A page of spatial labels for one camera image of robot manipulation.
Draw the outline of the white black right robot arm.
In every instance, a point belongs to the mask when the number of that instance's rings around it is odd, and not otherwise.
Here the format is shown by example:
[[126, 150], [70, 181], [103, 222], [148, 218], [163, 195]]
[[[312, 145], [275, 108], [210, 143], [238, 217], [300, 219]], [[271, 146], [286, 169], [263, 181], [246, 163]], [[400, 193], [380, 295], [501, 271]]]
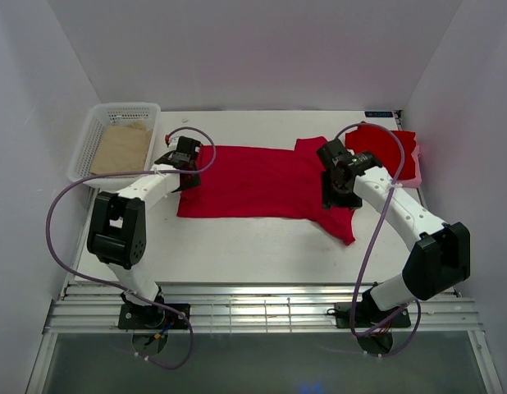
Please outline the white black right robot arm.
[[470, 277], [470, 232], [449, 224], [410, 196], [372, 153], [352, 154], [340, 140], [317, 150], [324, 167], [324, 208], [357, 209], [368, 203], [400, 236], [409, 251], [401, 273], [373, 286], [349, 311], [354, 323], [382, 325], [399, 307], [429, 300]]

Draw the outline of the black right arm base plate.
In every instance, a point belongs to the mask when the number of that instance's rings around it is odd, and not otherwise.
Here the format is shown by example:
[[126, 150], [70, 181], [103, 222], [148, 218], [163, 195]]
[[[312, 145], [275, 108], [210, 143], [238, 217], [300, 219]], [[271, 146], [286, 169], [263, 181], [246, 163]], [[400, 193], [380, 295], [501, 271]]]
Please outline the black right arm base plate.
[[[378, 309], [376, 312], [369, 312], [361, 306], [361, 302], [358, 302], [355, 310], [354, 327], [370, 328], [380, 323], [385, 318], [388, 318], [397, 309], [399, 309], [399, 307], [387, 311], [380, 311]], [[332, 308], [327, 310], [327, 315], [335, 318], [337, 328], [349, 328], [350, 311], [350, 302], [339, 302], [335, 303]], [[390, 328], [409, 328], [410, 326], [411, 320], [407, 310], [401, 311], [391, 320], [391, 323], [386, 324], [386, 327]]]

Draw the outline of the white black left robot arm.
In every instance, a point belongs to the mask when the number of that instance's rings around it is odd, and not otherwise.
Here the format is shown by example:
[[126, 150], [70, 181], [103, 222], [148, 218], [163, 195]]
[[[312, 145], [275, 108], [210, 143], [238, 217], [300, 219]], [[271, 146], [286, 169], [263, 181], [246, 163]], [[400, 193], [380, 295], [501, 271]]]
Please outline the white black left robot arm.
[[174, 149], [142, 176], [117, 192], [101, 192], [94, 201], [86, 242], [88, 252], [115, 274], [125, 290], [121, 298], [147, 328], [165, 318], [161, 290], [144, 267], [146, 213], [161, 199], [200, 185], [196, 160], [202, 144], [189, 137], [174, 139]]

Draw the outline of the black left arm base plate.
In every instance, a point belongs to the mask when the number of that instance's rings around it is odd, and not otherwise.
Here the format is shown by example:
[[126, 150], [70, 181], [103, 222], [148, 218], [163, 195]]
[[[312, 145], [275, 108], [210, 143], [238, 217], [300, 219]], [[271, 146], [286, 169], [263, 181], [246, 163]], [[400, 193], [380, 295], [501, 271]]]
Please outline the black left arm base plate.
[[187, 329], [186, 321], [178, 314], [155, 306], [123, 304], [117, 327], [121, 330], [158, 330], [164, 328]]

